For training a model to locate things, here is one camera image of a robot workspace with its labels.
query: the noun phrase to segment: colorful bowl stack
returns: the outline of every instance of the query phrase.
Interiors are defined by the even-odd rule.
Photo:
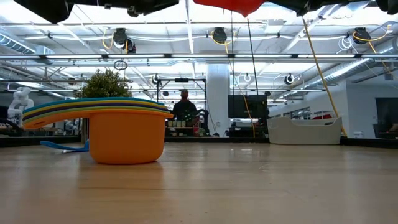
[[[136,98],[87,98],[56,101],[24,111],[25,129],[74,118],[89,118],[90,154],[103,164],[140,164],[163,152],[165,119],[161,103]]]

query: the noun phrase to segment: white robot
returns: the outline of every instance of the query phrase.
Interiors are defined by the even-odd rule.
[[[30,88],[19,87],[14,93],[14,99],[8,107],[8,118],[18,120],[18,126],[22,126],[22,112],[28,108],[34,106],[32,99],[29,99]]]

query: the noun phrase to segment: person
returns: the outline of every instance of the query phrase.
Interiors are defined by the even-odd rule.
[[[181,91],[181,100],[173,107],[172,114],[177,118],[177,121],[191,121],[195,118],[197,107],[188,100],[188,90]]]

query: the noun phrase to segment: white bin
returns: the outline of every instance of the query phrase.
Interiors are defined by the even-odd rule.
[[[280,117],[267,120],[269,141],[273,144],[340,144],[341,118],[291,120]]]

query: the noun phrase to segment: wooden table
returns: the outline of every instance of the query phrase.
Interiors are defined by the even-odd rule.
[[[106,166],[4,148],[0,223],[393,224],[397,161],[362,147],[166,144],[158,162]]]

